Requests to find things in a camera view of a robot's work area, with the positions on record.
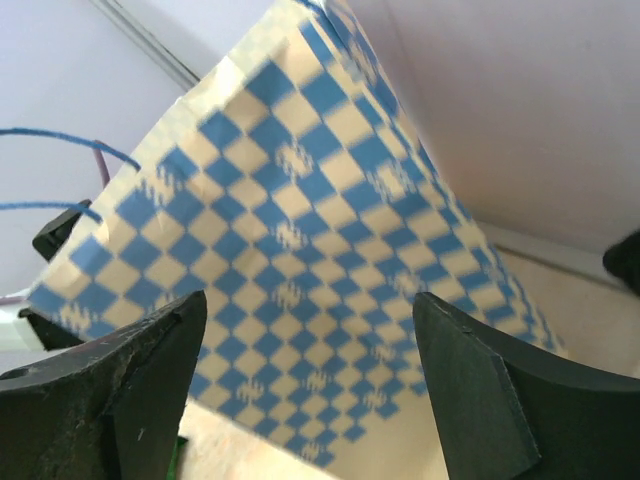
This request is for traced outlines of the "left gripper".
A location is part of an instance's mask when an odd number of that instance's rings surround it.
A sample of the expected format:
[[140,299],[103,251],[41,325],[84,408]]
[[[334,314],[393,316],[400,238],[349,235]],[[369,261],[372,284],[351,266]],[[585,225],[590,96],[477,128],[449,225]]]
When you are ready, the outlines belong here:
[[34,250],[45,261],[50,261],[67,241],[81,215],[81,212],[68,208],[49,221],[33,238]]

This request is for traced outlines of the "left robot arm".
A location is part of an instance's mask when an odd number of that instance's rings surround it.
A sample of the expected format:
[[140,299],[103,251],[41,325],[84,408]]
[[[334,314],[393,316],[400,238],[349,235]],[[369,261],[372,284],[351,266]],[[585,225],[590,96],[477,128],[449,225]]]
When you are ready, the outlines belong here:
[[[69,238],[81,213],[67,209],[48,222],[33,238],[32,246],[46,261],[50,261]],[[17,317],[26,321],[30,330],[41,342],[45,351],[64,349],[82,344],[83,341],[59,325],[51,322],[29,308],[21,308]]]

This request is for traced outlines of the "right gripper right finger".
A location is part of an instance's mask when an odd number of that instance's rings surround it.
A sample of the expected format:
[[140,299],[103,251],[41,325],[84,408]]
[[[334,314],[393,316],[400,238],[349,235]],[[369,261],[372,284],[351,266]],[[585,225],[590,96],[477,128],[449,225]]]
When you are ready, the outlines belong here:
[[431,293],[413,320],[452,479],[636,479],[639,381],[549,353]]

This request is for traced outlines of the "green lemon candy bag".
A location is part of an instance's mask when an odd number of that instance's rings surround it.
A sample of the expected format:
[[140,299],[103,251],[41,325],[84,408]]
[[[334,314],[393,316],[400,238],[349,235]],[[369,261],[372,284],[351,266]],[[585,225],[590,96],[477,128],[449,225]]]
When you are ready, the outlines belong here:
[[174,444],[174,448],[173,448],[173,452],[172,452],[172,457],[171,457],[171,461],[170,461],[170,464],[169,464],[169,468],[168,468],[168,471],[167,471],[166,480],[177,480],[178,479],[181,455],[182,455],[183,448],[185,447],[187,442],[188,442],[187,438],[182,437],[182,436],[178,436],[177,437],[176,442]]

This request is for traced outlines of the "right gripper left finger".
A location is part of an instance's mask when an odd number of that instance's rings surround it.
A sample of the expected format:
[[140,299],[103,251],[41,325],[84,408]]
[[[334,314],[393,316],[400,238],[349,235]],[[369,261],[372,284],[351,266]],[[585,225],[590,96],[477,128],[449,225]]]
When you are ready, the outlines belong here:
[[2,478],[166,478],[206,321],[195,292],[3,373]]

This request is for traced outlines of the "checkered paper bag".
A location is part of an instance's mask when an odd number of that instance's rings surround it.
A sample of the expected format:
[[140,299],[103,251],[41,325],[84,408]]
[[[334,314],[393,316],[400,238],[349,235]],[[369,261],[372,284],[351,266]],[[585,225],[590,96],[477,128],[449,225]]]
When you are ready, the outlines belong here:
[[342,1],[277,1],[161,117],[28,293],[98,338],[203,291],[190,393],[342,479],[439,479],[412,303],[562,354]]

